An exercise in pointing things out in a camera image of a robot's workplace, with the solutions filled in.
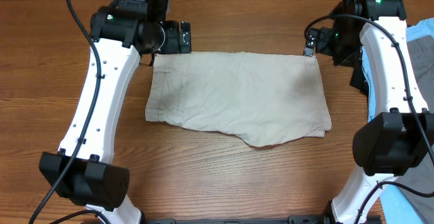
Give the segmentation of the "beige shorts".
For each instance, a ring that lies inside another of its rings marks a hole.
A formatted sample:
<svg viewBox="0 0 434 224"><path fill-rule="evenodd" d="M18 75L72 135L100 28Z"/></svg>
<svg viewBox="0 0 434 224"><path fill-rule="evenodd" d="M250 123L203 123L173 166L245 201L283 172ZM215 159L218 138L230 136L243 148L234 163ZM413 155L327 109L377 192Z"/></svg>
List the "beige shorts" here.
<svg viewBox="0 0 434 224"><path fill-rule="evenodd" d="M322 137L332 127L316 57L248 52L158 56L145 117L253 147Z"/></svg>

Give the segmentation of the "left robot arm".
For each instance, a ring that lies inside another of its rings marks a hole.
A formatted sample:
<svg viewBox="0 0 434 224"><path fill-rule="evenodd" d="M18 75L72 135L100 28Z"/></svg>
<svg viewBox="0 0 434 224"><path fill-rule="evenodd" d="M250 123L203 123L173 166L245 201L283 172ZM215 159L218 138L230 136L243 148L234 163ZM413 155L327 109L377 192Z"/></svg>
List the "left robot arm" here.
<svg viewBox="0 0 434 224"><path fill-rule="evenodd" d="M41 155L50 194L70 200L103 223L144 223L127 196L130 172L113 164L125 93L144 55L188 54L191 26L167 20L169 0L112 0L82 33L90 45L85 83L57 152Z"/></svg>

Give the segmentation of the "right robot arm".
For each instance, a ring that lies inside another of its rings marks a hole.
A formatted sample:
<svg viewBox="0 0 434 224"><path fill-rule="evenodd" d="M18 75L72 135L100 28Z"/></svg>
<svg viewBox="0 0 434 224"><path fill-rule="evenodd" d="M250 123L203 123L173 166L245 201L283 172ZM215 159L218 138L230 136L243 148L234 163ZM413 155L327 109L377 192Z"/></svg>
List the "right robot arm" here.
<svg viewBox="0 0 434 224"><path fill-rule="evenodd" d="M433 155L433 114L422 97L406 41L403 0L341 0L330 28L304 30L304 55L325 54L335 65L367 56L376 99L374 119L353 137L356 166L322 214L290 216L290 223L379 223L369 214L384 189Z"/></svg>

